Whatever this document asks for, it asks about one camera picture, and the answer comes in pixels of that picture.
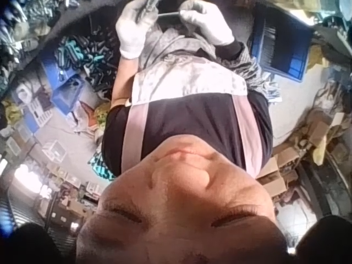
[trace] eyelash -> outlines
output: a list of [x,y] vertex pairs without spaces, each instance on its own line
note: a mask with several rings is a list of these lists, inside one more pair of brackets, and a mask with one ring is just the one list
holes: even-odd
[[223,227],[226,226],[227,224],[230,224],[232,221],[246,218],[246,217],[253,217],[257,216],[257,208],[256,206],[251,206],[251,205],[245,205],[245,206],[240,206],[236,207],[233,212],[228,213],[225,216],[221,216],[219,218],[216,218],[214,222],[211,223],[211,227]]
[[106,202],[103,204],[103,209],[112,213],[117,213],[124,218],[128,219],[129,221],[132,221],[134,223],[140,224],[142,223],[142,220],[134,215],[133,213],[130,213],[126,211],[124,208],[121,208],[120,206],[116,205],[115,203],[112,202]]

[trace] plastic basket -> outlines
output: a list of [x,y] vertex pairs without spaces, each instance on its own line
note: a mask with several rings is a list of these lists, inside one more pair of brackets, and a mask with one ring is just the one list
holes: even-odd
[[257,4],[251,54],[266,72],[302,82],[314,30],[285,11]]
[[53,90],[51,102],[65,116],[74,108],[84,85],[84,81],[77,77],[72,77],[66,84]]

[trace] white floor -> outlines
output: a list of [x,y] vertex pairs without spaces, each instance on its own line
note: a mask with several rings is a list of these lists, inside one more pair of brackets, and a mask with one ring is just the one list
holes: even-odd
[[300,123],[314,102],[315,94],[325,85],[325,75],[320,65],[308,71],[302,83],[276,76],[283,102],[270,106],[274,131],[274,146],[284,142]]

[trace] hand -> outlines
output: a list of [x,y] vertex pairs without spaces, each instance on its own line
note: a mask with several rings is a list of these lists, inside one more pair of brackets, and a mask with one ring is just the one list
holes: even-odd
[[210,44],[225,46],[235,41],[232,30],[219,8],[202,0],[187,0],[180,6],[183,22],[199,26]]
[[128,3],[116,23],[116,32],[121,43],[120,52],[125,59],[135,59],[141,55],[147,32],[158,19],[158,10],[155,9],[138,21],[146,2],[147,0],[134,0]]

